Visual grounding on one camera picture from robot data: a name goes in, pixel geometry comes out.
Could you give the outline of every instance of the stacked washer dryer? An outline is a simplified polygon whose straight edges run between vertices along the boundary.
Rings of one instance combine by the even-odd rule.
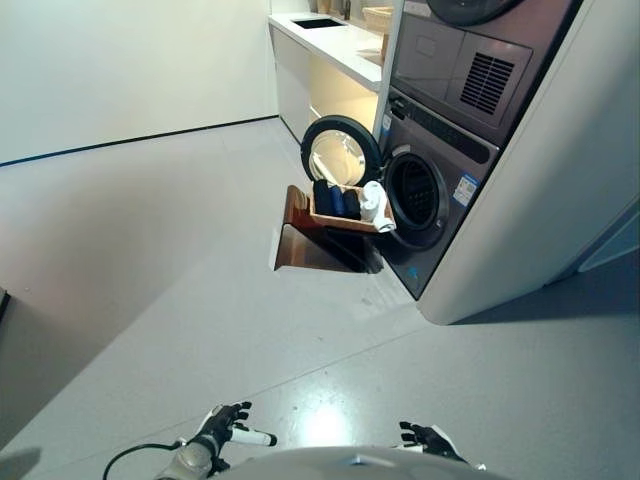
[[[358,145],[353,157],[362,165],[351,168],[360,172],[352,184],[373,178],[383,184],[398,228],[380,235],[376,246],[414,298],[499,159],[580,3],[407,0],[378,144],[353,121],[341,127],[338,117],[318,120],[305,134],[302,159],[312,179],[320,177],[310,153],[320,134],[342,131]]]

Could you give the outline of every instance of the baseboard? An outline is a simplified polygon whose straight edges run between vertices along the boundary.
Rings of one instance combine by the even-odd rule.
[[[9,165],[15,165],[17,163],[33,162],[34,160],[41,160],[43,158],[56,157],[58,155],[66,155],[67,153],[83,152],[85,150],[93,150],[94,148],[110,147],[112,145],[120,145],[123,143],[140,142],[142,140],[151,140],[154,138],[168,137],[170,135],[180,135],[181,133],[199,132],[200,130],[211,130],[212,128],[229,127],[231,125],[240,125],[242,123],[257,122],[260,120],[269,120],[271,118],[278,118],[278,115],[269,115],[267,117],[250,118],[248,120],[239,120],[237,122],[221,123],[218,125],[207,125],[206,127],[187,128],[186,130],[176,130],[175,132],[156,133],[154,135],[146,135],[144,137],[127,138],[125,140],[115,140],[113,142],[99,143],[97,145],[89,145],[88,147],[70,148],[68,150],[60,150],[58,152],[44,153],[42,155],[34,155],[32,157],[18,158],[16,160],[9,160],[7,162],[0,161],[0,167],[8,167]]]

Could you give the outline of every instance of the energy label sticker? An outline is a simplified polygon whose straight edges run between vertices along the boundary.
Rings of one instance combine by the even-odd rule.
[[[456,191],[453,192],[453,198],[460,205],[467,207],[473,198],[473,194],[478,189],[478,181],[471,175],[465,173],[458,182]]]

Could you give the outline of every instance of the front-loading washing machine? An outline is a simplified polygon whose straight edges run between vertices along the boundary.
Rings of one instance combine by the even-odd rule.
[[[307,129],[301,158],[312,180],[382,184],[397,228],[374,244],[418,299],[498,149],[395,89],[389,99],[379,142],[355,120],[327,116]]]

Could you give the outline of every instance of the white countertop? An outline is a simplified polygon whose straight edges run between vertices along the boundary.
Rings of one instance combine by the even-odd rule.
[[[334,20],[344,23],[344,26],[304,29],[293,23],[294,20],[314,18],[333,17],[310,12],[279,13],[269,15],[269,23],[312,53],[328,60],[364,87],[378,92],[382,68],[363,55],[371,56],[372,51],[379,51],[382,47],[382,36],[348,24],[339,18]]]

